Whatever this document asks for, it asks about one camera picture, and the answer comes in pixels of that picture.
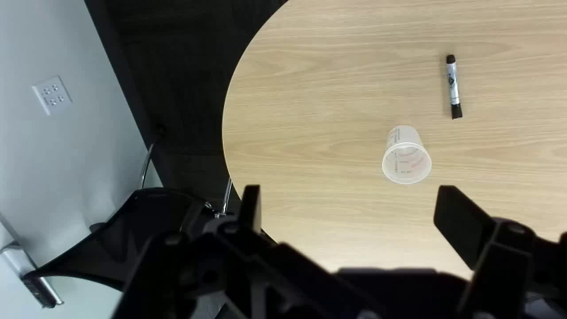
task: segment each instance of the light wood surface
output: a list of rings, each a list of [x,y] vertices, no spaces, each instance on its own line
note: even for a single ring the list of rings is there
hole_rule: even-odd
[[[432,158],[414,187],[380,173],[398,125]],[[223,148],[237,192],[262,187],[262,228],[325,270],[467,277],[432,226],[439,185],[556,242],[567,231],[567,2],[290,0],[235,70]]]

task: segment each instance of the wall outlet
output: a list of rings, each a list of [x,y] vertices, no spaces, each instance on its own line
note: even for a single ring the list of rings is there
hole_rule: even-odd
[[[31,91],[47,116],[60,114],[70,107],[70,98],[58,77],[31,86]]]

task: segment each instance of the dark floor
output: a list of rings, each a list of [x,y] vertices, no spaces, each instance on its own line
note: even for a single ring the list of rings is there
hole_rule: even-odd
[[[221,112],[233,68],[283,0],[85,0],[164,187],[219,208]]]

